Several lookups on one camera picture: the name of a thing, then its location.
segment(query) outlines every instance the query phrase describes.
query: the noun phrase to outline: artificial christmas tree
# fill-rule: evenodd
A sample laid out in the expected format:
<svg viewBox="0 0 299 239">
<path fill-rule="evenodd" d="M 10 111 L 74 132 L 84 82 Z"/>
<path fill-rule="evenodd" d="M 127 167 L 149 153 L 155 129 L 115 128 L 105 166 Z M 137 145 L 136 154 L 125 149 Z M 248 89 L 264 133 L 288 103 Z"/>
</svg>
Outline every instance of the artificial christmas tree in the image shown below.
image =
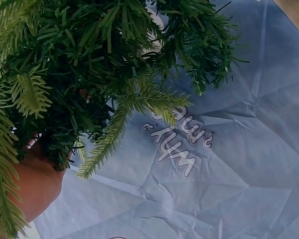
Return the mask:
<svg viewBox="0 0 299 239">
<path fill-rule="evenodd" d="M 168 16 L 163 29 L 148 5 Z M 78 150 L 78 175 L 90 177 L 133 111 L 173 124 L 173 109 L 189 105 L 163 90 L 172 67 L 184 68 L 200 95 L 224 81 L 235 60 L 231 27 L 209 0 L 1 0 L 0 232 L 15 237 L 26 224 L 6 197 L 16 191 L 7 159 L 21 161 L 36 132 L 56 170 Z M 83 134 L 95 142 L 89 158 Z"/>
</svg>

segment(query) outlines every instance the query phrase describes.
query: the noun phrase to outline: pine sprig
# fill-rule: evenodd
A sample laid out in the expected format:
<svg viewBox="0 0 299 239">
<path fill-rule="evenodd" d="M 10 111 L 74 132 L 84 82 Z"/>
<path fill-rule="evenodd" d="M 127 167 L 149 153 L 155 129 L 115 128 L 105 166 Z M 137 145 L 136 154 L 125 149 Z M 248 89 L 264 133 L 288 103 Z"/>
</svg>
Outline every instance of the pine sprig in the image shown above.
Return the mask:
<svg viewBox="0 0 299 239">
<path fill-rule="evenodd" d="M 83 162 L 77 175 L 83 179 L 90 178 L 96 171 L 96 167 L 112 155 L 115 144 L 121 135 L 124 134 L 126 117 L 132 114 L 131 103 L 127 99 L 118 99 L 117 109 L 112 116 L 108 126 L 104 129 L 102 136 L 95 142 L 95 149 L 90 153 L 91 157 Z"/>
<path fill-rule="evenodd" d="M 79 137 L 75 142 L 75 151 L 78 152 L 80 159 L 83 162 L 88 161 L 88 156 L 82 137 Z"/>
<path fill-rule="evenodd" d="M 26 27 L 36 35 L 38 22 L 35 16 L 41 6 L 42 0 L 0 1 L 0 66 L 9 55 L 17 53 Z"/>
<path fill-rule="evenodd" d="M 11 238 L 11 236 L 15 237 L 18 232 L 24 234 L 23 227 L 27 225 L 27 222 L 20 209 L 6 196 L 7 193 L 10 193 L 21 201 L 16 193 L 18 187 L 14 184 L 12 175 L 16 179 L 19 179 L 19 177 L 8 161 L 18 163 L 16 159 L 17 152 L 12 142 L 12 140 L 17 140 L 17 137 L 10 131 L 13 123 L 2 110 L 7 100 L 9 100 L 5 97 L 7 90 L 3 80 L 0 80 L 0 235 Z"/>
<path fill-rule="evenodd" d="M 17 74 L 11 78 L 12 87 L 10 93 L 16 108 L 24 117 L 34 114 L 36 118 L 42 118 L 42 112 L 46 112 L 52 101 L 47 97 L 46 90 L 51 89 L 41 78 L 39 67 L 34 67 L 29 73 Z"/>
</svg>

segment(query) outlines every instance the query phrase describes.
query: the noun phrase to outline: evergreen branch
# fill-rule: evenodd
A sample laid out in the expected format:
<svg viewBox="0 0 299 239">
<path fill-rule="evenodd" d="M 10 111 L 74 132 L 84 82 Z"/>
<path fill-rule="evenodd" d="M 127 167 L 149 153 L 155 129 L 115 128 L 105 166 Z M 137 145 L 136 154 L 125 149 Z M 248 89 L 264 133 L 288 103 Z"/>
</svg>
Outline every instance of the evergreen branch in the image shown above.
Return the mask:
<svg viewBox="0 0 299 239">
<path fill-rule="evenodd" d="M 190 106 L 191 103 L 187 100 L 187 97 L 183 97 L 183 94 L 176 97 L 175 93 L 164 93 L 159 90 L 155 90 L 155 85 L 151 90 L 147 86 L 146 91 L 141 91 L 135 99 L 135 106 L 137 108 L 147 108 L 156 115 L 161 115 L 162 119 L 169 125 L 175 125 L 176 119 L 173 114 L 173 110 L 179 107 Z"/>
<path fill-rule="evenodd" d="M 115 144 L 119 137 L 124 134 L 126 117 L 131 114 L 130 104 L 127 99 L 118 99 L 118 107 L 108 126 L 104 129 L 103 135 L 95 142 L 96 148 L 91 151 L 92 156 L 81 165 L 77 173 L 79 177 L 90 178 L 96 172 L 96 166 L 100 167 L 103 160 L 107 160 L 112 155 Z"/>
<path fill-rule="evenodd" d="M 1 0 L 0 1 L 0 66 L 8 55 L 19 49 L 28 27 L 31 34 L 36 34 L 35 20 L 42 0 Z"/>
<path fill-rule="evenodd" d="M 7 197 L 7 193 L 10 193 L 21 201 L 21 198 L 15 193 L 18 187 L 14 184 L 12 175 L 17 179 L 19 177 L 8 161 L 18 163 L 17 152 L 13 148 L 12 142 L 12 140 L 17 140 L 17 137 L 10 131 L 13 123 L 2 110 L 9 101 L 5 98 L 6 92 L 7 87 L 0 79 L 0 235 L 15 238 L 18 232 L 24 234 L 23 227 L 27 225 L 27 222 L 22 211 Z"/>
<path fill-rule="evenodd" d="M 83 162 L 88 161 L 88 156 L 87 156 L 87 152 L 86 152 L 86 145 L 84 144 L 82 138 L 78 138 L 77 141 L 75 142 L 76 145 L 76 151 L 79 154 L 80 159 Z"/>
<path fill-rule="evenodd" d="M 20 113 L 23 113 L 23 116 L 34 114 L 36 118 L 42 118 L 41 112 L 46 112 L 52 104 L 46 91 L 51 88 L 46 86 L 45 81 L 35 73 L 39 73 L 38 67 L 33 68 L 29 73 L 13 77 L 10 93 L 14 105 Z"/>
</svg>

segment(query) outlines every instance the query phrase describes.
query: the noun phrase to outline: human hand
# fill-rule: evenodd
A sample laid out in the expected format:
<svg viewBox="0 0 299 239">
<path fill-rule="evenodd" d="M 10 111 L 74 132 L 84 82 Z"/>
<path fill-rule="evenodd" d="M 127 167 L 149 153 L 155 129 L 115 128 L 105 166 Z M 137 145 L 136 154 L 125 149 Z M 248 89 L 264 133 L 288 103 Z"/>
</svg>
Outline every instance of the human hand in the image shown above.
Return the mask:
<svg viewBox="0 0 299 239">
<path fill-rule="evenodd" d="M 33 221 L 59 196 L 62 188 L 64 171 L 57 172 L 53 164 L 42 154 L 41 145 L 31 140 L 24 150 L 26 155 L 19 164 L 11 162 L 18 172 L 17 180 L 13 174 L 14 183 L 20 188 L 17 194 L 22 202 L 8 193 L 7 196 L 21 209 L 27 222 Z"/>
</svg>

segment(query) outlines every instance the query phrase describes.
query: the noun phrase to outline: light blue background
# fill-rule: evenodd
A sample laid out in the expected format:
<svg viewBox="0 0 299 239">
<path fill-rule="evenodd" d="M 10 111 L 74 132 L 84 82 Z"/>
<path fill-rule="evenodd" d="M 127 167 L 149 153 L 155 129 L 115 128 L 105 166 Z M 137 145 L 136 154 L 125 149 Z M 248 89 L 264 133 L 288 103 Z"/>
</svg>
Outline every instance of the light blue background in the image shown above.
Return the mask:
<svg viewBox="0 0 299 239">
<path fill-rule="evenodd" d="M 235 0 L 224 12 L 250 63 L 202 97 L 185 75 L 170 80 L 193 94 L 187 127 L 206 131 L 193 144 L 182 119 L 167 143 L 196 159 L 190 174 L 177 158 L 157 161 L 172 132 L 156 144 L 150 134 L 166 125 L 135 114 L 95 177 L 77 178 L 77 160 L 67 171 L 60 197 L 35 220 L 42 239 L 299 239 L 299 32 L 271 0 Z"/>
</svg>

